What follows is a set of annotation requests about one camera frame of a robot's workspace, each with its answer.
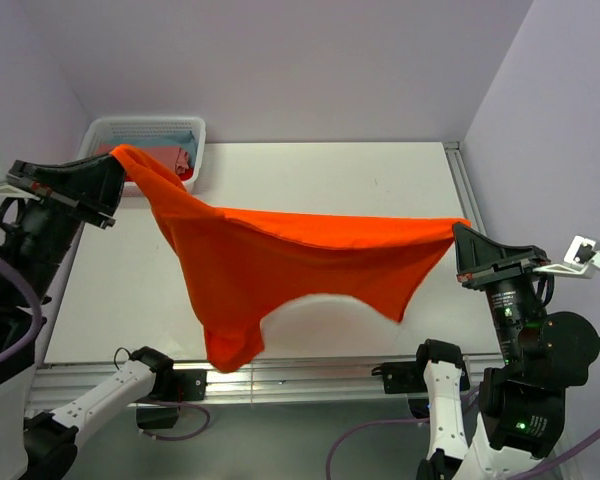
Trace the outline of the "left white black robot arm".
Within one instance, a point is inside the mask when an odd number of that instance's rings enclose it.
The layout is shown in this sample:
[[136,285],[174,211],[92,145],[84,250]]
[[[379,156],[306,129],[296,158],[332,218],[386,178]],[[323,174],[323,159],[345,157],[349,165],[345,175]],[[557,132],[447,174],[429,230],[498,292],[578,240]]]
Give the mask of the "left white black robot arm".
[[0,204],[0,479],[62,478],[86,441],[127,405],[174,389],[172,359],[142,347],[81,397],[24,416],[47,291],[82,225],[113,225],[125,177],[110,154],[62,165],[17,161],[6,175],[26,195]]

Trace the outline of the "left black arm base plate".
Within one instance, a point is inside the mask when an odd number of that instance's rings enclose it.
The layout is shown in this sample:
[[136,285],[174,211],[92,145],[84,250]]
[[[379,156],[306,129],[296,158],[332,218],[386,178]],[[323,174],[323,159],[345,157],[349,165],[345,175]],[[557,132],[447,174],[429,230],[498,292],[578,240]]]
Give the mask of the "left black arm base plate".
[[160,374],[151,392],[139,401],[197,402],[205,398],[206,385],[206,370],[176,369]]

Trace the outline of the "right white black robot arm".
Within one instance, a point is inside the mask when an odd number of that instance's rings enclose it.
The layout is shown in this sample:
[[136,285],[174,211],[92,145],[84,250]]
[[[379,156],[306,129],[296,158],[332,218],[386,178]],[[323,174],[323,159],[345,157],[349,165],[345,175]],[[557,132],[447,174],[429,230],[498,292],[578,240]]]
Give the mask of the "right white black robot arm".
[[457,280],[483,292],[504,364],[485,369],[478,389],[476,430],[464,432],[463,355],[458,346],[426,340],[413,365],[426,389],[429,450],[420,479],[506,479],[545,459],[565,425],[566,391],[583,386],[600,354],[600,336],[574,312],[548,313],[558,276],[600,272],[600,242],[577,236],[562,262],[536,246],[507,246],[472,228],[453,228]]

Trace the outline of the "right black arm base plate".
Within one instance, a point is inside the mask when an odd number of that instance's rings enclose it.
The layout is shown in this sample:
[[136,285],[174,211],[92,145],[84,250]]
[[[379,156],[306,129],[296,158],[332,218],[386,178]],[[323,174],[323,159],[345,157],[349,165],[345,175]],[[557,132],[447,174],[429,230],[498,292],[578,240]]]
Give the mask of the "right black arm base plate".
[[371,375],[380,377],[384,393],[424,394],[428,392],[424,373],[428,365],[417,361],[384,362],[371,370]]

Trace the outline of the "orange t-shirt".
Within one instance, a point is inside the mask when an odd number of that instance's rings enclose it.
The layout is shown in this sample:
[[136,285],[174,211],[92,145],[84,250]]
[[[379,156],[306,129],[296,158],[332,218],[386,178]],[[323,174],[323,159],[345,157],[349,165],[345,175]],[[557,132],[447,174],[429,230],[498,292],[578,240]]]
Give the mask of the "orange t-shirt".
[[124,144],[112,154],[177,256],[207,359],[224,373],[263,352],[264,317],[304,296],[349,296],[400,322],[454,241],[454,218],[214,207],[143,150]]

